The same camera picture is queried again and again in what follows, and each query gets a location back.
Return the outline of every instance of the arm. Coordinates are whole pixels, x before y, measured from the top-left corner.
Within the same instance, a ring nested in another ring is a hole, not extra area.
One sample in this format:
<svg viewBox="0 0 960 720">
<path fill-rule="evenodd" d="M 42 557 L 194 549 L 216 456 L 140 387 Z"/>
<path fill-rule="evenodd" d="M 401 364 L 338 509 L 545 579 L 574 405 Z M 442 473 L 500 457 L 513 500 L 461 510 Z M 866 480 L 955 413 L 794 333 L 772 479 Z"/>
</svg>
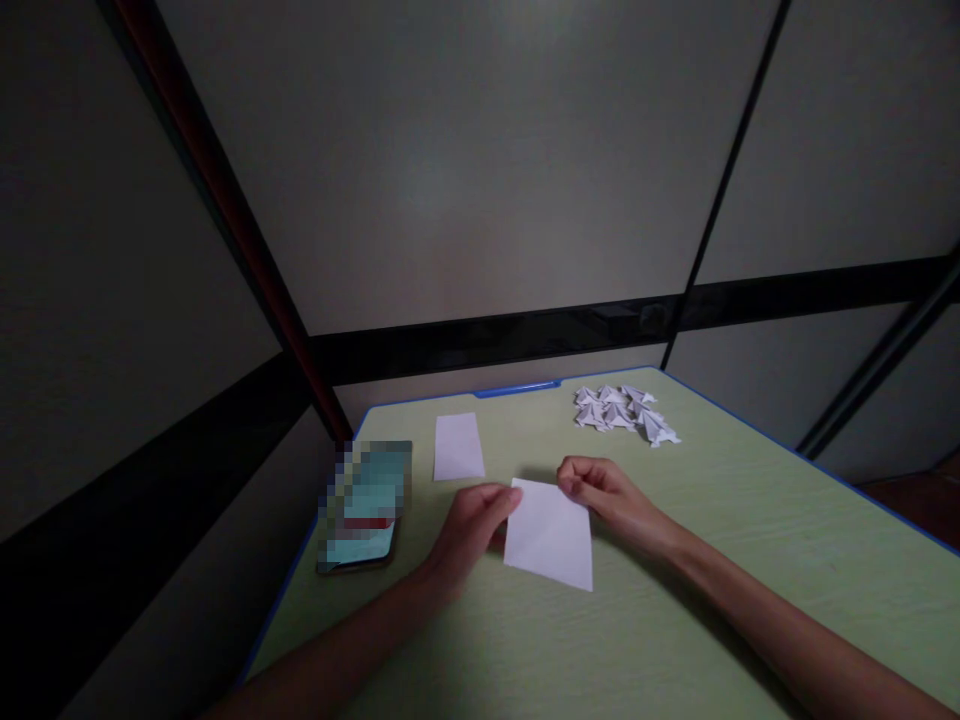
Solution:
<svg viewBox="0 0 960 720">
<path fill-rule="evenodd" d="M 568 457 L 560 488 L 693 585 L 817 718 L 956 718 L 658 510 L 615 463 Z"/>
<path fill-rule="evenodd" d="M 463 592 L 467 576 L 522 492 L 460 490 L 426 562 L 383 595 L 284 656 L 205 717 L 327 718 L 404 642 Z"/>
</svg>

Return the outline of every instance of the rectangular paper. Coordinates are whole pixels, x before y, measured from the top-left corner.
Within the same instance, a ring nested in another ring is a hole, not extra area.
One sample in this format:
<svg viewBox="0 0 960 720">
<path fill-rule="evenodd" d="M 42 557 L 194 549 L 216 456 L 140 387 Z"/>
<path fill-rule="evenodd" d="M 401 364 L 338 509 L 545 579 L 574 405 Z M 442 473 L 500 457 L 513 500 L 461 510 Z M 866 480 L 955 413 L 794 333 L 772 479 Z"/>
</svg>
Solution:
<svg viewBox="0 0 960 720">
<path fill-rule="evenodd" d="M 507 519 L 503 562 L 593 592 L 590 515 L 556 485 L 513 479 L 523 499 Z"/>
<path fill-rule="evenodd" d="M 486 475 L 477 430 L 477 414 L 439 415 L 433 481 L 462 480 Z"/>
</svg>

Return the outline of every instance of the table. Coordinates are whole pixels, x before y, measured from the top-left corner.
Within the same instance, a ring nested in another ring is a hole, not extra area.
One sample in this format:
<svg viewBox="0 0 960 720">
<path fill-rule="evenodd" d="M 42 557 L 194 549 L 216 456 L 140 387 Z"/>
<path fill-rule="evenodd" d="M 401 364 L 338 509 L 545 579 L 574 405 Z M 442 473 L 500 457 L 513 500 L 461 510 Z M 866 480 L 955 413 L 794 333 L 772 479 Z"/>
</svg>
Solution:
<svg viewBox="0 0 960 720">
<path fill-rule="evenodd" d="M 573 422 L 581 385 L 652 393 L 683 443 Z M 388 568 L 319 577 L 315 528 L 245 677 L 375 597 L 426 556 L 457 489 L 434 483 L 437 415 L 477 414 L 487 480 L 555 481 L 564 455 L 606 456 L 676 520 L 849 641 L 960 708 L 960 557 L 652 367 L 546 389 L 371 408 L 360 440 L 413 441 L 413 503 Z M 352 717 L 800 716 L 722 621 L 594 524 L 594 592 L 481 559 L 464 597 L 395 655 Z"/>
</svg>

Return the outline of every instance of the wall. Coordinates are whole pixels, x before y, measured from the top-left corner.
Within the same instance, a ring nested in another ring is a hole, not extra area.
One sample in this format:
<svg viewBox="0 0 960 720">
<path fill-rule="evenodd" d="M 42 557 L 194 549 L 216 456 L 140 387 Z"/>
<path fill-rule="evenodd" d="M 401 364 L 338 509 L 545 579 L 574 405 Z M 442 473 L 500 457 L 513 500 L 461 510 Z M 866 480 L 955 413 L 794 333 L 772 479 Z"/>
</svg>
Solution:
<svg viewBox="0 0 960 720">
<path fill-rule="evenodd" d="M 957 117 L 960 5 L 797 0 L 697 282 L 949 252 Z"/>
<path fill-rule="evenodd" d="M 357 430 L 366 411 L 373 405 L 420 400 L 437 395 L 476 392 L 525 383 L 548 382 L 558 378 L 592 375 L 642 365 L 659 366 L 663 358 L 663 349 L 663 345 L 643 345 L 622 350 L 490 365 L 470 370 L 354 383 L 341 385 L 335 390 L 344 412 L 347 413 L 347 418 L 354 430 Z"/>
<path fill-rule="evenodd" d="M 796 0 L 696 284 L 948 253 L 960 237 L 958 117 L 956 3 Z M 681 332 L 667 371 L 795 446 L 902 308 Z M 918 442 L 931 455 L 935 443 Z M 879 452 L 859 451 L 861 463 Z"/>
<path fill-rule="evenodd" d="M 311 408 L 60 717 L 194 717 L 222 696 L 273 605 L 333 462 Z"/>
<path fill-rule="evenodd" d="M 960 445 L 960 305 L 934 323 L 817 464 L 859 482 L 928 470 Z"/>
<path fill-rule="evenodd" d="M 681 292 L 776 6 L 158 4 L 312 334 Z"/>
<path fill-rule="evenodd" d="M 0 539 L 279 346 L 92 2 L 4 3 Z"/>
</svg>

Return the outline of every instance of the phone screen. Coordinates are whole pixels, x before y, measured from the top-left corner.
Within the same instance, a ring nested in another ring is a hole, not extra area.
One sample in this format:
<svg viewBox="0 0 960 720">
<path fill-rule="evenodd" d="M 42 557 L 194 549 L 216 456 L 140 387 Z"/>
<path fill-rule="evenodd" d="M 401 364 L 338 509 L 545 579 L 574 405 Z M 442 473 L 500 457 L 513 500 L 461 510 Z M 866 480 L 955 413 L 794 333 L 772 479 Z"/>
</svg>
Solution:
<svg viewBox="0 0 960 720">
<path fill-rule="evenodd" d="M 320 497 L 317 572 L 389 561 L 409 502 L 413 443 L 352 442 L 337 450 L 337 469 Z"/>
</svg>

